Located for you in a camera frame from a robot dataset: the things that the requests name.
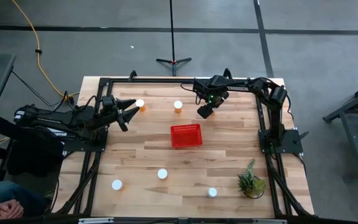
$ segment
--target succulent plant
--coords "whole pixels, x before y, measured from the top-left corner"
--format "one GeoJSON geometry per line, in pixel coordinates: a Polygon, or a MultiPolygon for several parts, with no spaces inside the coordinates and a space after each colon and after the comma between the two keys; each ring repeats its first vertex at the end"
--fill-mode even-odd
{"type": "Polygon", "coordinates": [[[249,197],[259,197],[266,189],[264,180],[254,175],[255,159],[248,164],[247,170],[238,175],[240,191],[249,197]]]}

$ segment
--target tripod stand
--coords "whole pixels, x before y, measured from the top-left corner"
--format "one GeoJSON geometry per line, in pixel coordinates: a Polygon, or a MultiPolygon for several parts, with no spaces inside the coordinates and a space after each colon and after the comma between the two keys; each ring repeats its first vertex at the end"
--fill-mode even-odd
{"type": "Polygon", "coordinates": [[[169,7],[170,7],[170,11],[171,11],[171,38],[172,38],[172,61],[170,60],[165,60],[165,59],[160,59],[157,58],[156,61],[158,62],[165,62],[168,63],[172,66],[172,76],[176,76],[177,75],[177,65],[181,62],[189,62],[191,61],[191,58],[184,58],[184,59],[180,59],[180,60],[175,60],[175,43],[173,40],[173,16],[172,16],[172,0],[169,0],[169,7]]]}

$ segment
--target gray floor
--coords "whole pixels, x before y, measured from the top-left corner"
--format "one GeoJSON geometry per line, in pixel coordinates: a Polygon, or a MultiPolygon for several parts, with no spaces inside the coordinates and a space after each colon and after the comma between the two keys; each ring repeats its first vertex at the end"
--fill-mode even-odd
{"type": "MultiPolygon", "coordinates": [[[[169,27],[169,5],[163,0],[18,3],[38,25],[169,27]]],[[[173,6],[177,27],[257,28],[251,0],[174,0],[173,6]]],[[[261,0],[260,6],[266,29],[358,30],[355,0],[261,0]]],[[[0,0],[0,23],[25,24],[25,20],[9,0],[0,0]]],[[[155,62],[157,57],[171,57],[169,33],[39,32],[39,36],[42,63],[60,90],[79,91],[85,75],[128,75],[131,70],[141,76],[170,75],[169,68],[155,62]]],[[[177,58],[193,58],[178,69],[178,75],[211,76],[228,67],[235,77],[266,76],[258,34],[177,33],[175,38],[177,58]]],[[[358,171],[356,154],[342,124],[325,124],[321,119],[358,90],[358,35],[268,35],[267,43],[274,75],[285,79],[293,101],[295,124],[300,131],[310,131],[303,148],[316,214],[358,220],[358,182],[342,180],[358,171]]],[[[0,52],[16,54],[15,71],[56,102],[59,97],[37,69],[35,47],[32,32],[0,31],[0,52]]],[[[12,120],[13,112],[29,103],[45,107],[12,76],[0,100],[0,115],[12,120]]],[[[44,190],[39,184],[31,187],[44,190]]]]}

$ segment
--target butcher block tabletop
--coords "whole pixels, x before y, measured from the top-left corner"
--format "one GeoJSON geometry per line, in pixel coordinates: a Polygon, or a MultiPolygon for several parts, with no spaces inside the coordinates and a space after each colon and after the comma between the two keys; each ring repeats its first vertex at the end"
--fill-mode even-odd
{"type": "MultiPolygon", "coordinates": [[[[192,80],[192,77],[180,78],[192,80]]],[[[84,105],[96,94],[99,79],[84,77],[78,105],[84,105]]],[[[272,80],[284,85],[282,78],[272,80]]],[[[94,192],[93,217],[274,217],[266,161],[257,135],[260,126],[255,95],[230,92],[230,97],[208,119],[203,119],[197,109],[204,102],[196,105],[195,93],[182,89],[179,83],[115,83],[112,93],[121,100],[142,99],[146,109],[133,117],[127,132],[122,132],[117,123],[109,128],[94,192]],[[174,112],[176,100],[183,102],[181,113],[174,112]],[[170,127],[182,124],[200,124],[202,146],[172,148],[170,127]],[[237,186],[237,175],[246,170],[252,159],[256,160],[255,175],[267,184],[259,199],[247,198],[237,186]],[[164,180],[157,176],[161,168],[168,171],[164,180]],[[111,187],[116,179],[124,184],[120,191],[111,187]],[[218,190],[216,198],[207,197],[210,187],[218,190]]],[[[283,124],[291,129],[294,124],[287,109],[286,101],[283,124]]],[[[63,161],[54,211],[62,207],[78,186],[83,158],[84,152],[74,152],[63,161]]],[[[282,160],[288,188],[302,206],[313,213],[302,163],[292,154],[283,154],[282,160]]],[[[278,186],[277,193],[284,213],[278,186]]]]}

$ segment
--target human hand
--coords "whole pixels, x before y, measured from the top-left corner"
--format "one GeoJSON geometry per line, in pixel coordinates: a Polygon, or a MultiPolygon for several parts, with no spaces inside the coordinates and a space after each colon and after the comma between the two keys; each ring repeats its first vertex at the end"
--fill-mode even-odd
{"type": "Polygon", "coordinates": [[[0,220],[8,219],[9,212],[9,207],[0,203],[0,220]]]}
{"type": "Polygon", "coordinates": [[[7,218],[21,218],[23,217],[24,208],[20,205],[17,200],[10,200],[2,203],[3,205],[8,206],[8,216],[7,218]]]}

